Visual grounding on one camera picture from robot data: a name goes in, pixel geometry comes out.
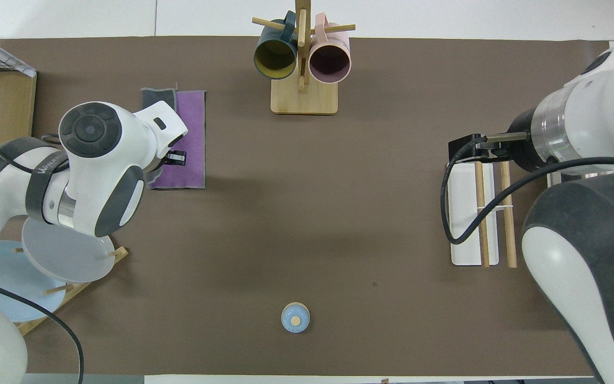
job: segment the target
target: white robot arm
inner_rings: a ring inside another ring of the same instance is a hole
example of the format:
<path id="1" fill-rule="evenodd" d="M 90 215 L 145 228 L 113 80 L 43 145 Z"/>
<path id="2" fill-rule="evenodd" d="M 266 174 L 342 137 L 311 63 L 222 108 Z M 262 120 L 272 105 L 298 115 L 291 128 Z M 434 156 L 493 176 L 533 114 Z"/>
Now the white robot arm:
<path id="1" fill-rule="evenodd" d="M 66 151 L 34 138 L 0 147 L 9 159 L 0 158 L 0 231 L 9 218 L 28 214 L 90 236 L 113 233 L 141 200 L 144 172 L 187 131 L 165 102 L 136 114 L 107 102 L 73 107 L 59 126 Z M 0 384 L 19 384 L 26 367 L 25 343 L 0 312 Z"/>
<path id="2" fill-rule="evenodd" d="M 484 158 L 488 151 L 533 172 L 531 180 L 555 167 L 614 163 L 614 49 L 517 117 L 507 133 L 473 134 L 450 143 L 453 161 Z M 614 165 L 561 172 L 614 172 Z M 450 233 L 448 238 L 461 242 Z M 614 384 L 614 173 L 546 190 L 527 216 L 522 253 L 596 376 Z"/>

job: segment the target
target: mug rack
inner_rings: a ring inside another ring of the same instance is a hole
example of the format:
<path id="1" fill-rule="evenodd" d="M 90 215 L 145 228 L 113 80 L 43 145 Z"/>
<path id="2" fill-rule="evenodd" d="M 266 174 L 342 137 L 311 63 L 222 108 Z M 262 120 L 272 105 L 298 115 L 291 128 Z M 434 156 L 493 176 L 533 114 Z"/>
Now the mug rack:
<path id="1" fill-rule="evenodd" d="M 271 80 L 271 111 L 280 115 L 333 115 L 338 111 L 338 83 L 317 81 L 309 71 L 310 42 L 314 29 L 311 0 L 295 0 L 297 15 L 297 65 L 287 78 Z M 253 17 L 253 23 L 274 29 L 283 24 Z M 354 31 L 354 24 L 326 27 L 326 32 Z"/>

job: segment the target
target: mug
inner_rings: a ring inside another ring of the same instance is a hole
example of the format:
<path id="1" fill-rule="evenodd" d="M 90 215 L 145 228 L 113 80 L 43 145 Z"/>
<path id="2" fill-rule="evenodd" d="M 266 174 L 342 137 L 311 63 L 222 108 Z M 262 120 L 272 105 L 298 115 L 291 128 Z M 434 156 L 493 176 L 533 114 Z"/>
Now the mug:
<path id="1" fill-rule="evenodd" d="M 264 27 L 255 47 L 255 68 L 268 78 L 279 80 L 288 77 L 297 60 L 297 36 L 295 12 L 288 11 L 285 19 L 273 20 L 285 25 L 283 30 Z"/>
<path id="2" fill-rule="evenodd" d="M 317 14 L 314 37 L 309 52 L 309 71 L 322 83 L 338 83 L 346 78 L 351 67 L 348 32 L 326 33 L 326 27 L 338 24 L 328 22 L 326 14 Z"/>

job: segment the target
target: plate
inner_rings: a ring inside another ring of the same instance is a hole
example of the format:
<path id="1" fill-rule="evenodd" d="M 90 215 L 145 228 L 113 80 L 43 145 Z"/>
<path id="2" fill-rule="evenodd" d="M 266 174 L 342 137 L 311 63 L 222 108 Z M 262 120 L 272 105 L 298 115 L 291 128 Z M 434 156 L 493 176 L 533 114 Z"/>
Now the plate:
<path id="1" fill-rule="evenodd" d="M 31 218 L 22 225 L 22 248 L 32 265 L 62 282 L 94 282 L 115 264 L 109 236 L 95 238 Z"/>
<path id="2" fill-rule="evenodd" d="M 65 283 L 39 272 L 23 253 L 14 253 L 14 250 L 20 246 L 18 241 L 0 241 L 0 287 L 51 312 L 56 311 L 61 306 L 66 292 L 62 290 L 44 295 L 44 291 L 63 286 Z M 44 314 L 37 309 L 2 294 L 0 294 L 0 311 L 15 323 L 44 317 Z"/>

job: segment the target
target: light blue plate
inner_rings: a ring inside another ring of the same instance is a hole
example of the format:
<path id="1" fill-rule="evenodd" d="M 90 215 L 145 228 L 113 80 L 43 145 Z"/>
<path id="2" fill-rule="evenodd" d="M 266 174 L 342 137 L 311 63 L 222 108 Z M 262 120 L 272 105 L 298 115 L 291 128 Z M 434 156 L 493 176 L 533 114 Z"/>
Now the light blue plate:
<path id="1" fill-rule="evenodd" d="M 288 332 L 300 333 L 309 325 L 309 310 L 302 303 L 290 303 L 281 313 L 281 324 Z"/>
<path id="2" fill-rule="evenodd" d="M 66 292 L 62 290 L 47 295 L 43 292 L 63 286 L 64 283 L 39 272 L 27 260 L 24 253 L 14 253 L 15 248 L 22 248 L 22 245 L 18 241 L 0 241 L 0 287 L 33 301 L 51 312 L 56 311 L 61 306 Z M 32 321 L 44 316 L 37 309 L 2 294 L 0 294 L 0 311 L 15 323 Z"/>

